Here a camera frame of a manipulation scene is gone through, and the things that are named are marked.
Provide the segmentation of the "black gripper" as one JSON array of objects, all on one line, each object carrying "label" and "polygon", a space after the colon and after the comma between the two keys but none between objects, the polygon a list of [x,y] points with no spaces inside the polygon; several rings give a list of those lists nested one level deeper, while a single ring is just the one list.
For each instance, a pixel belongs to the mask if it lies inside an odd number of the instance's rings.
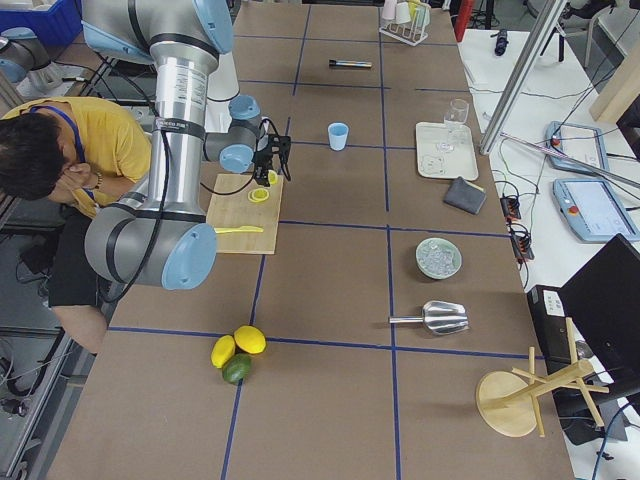
[{"label": "black gripper", "polygon": [[272,164],[267,162],[264,163],[255,163],[253,170],[253,179],[255,182],[262,187],[270,187],[271,181],[269,180],[269,175],[272,170]]}]

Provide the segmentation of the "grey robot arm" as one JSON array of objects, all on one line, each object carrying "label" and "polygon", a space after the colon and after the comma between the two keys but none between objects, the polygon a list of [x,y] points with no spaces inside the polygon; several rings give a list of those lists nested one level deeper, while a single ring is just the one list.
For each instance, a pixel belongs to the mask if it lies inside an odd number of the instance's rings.
[{"label": "grey robot arm", "polygon": [[1,72],[11,83],[28,78],[40,92],[60,85],[60,78],[37,35],[27,27],[1,32]]},{"label": "grey robot arm", "polygon": [[237,91],[233,25],[224,1],[85,1],[96,52],[154,65],[148,174],[102,208],[85,237],[93,270],[114,282],[192,289],[209,275],[217,236],[199,206],[205,158],[245,172],[266,136],[260,108]]}]

